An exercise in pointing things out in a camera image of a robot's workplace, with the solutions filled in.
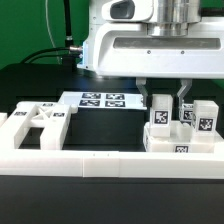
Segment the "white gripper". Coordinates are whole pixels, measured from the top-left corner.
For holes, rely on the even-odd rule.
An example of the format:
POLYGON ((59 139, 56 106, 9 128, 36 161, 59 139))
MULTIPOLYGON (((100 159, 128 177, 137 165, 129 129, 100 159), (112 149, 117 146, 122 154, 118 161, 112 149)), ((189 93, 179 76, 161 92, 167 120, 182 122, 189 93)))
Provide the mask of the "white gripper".
MULTIPOLYGON (((200 0, 111 0, 96 33, 93 68, 102 76, 137 77, 143 105, 147 79, 224 78, 224 10, 201 10, 200 0)), ((192 87, 181 79, 178 106, 192 87)))

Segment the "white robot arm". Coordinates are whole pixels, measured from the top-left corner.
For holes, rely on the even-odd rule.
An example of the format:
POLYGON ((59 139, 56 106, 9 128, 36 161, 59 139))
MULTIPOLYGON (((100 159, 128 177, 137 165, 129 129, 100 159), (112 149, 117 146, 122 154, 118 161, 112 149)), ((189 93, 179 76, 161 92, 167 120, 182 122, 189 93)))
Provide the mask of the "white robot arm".
POLYGON ((224 79, 224 9, 200 0, 90 0, 89 35, 79 65, 99 76, 224 79))

